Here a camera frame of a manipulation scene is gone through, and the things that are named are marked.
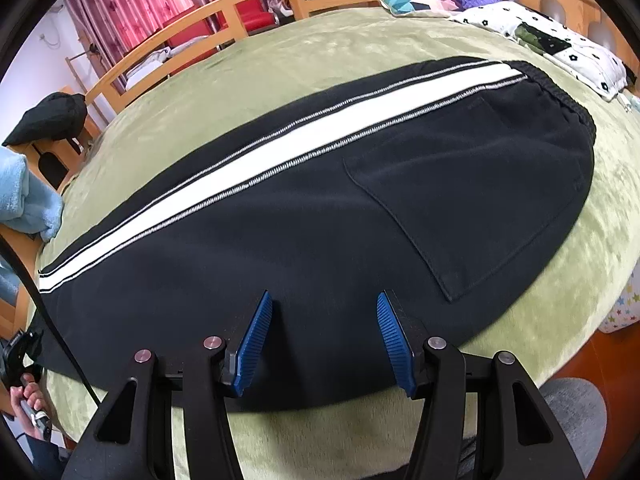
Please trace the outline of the person's left hand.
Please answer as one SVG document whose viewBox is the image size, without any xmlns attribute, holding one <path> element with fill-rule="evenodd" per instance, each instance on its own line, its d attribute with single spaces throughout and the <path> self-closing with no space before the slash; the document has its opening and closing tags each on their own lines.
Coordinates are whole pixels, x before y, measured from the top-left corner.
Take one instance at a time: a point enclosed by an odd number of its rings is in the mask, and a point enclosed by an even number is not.
<svg viewBox="0 0 640 480">
<path fill-rule="evenodd" d="M 34 439 L 49 442 L 51 431 L 43 432 L 35 426 L 25 410 L 25 406 L 28 405 L 34 412 L 49 414 L 48 404 L 40 385 L 35 382 L 34 376 L 28 373 L 22 376 L 21 383 L 19 387 L 10 388 L 10 402 L 14 415 L 21 423 L 25 434 Z"/>
</svg>

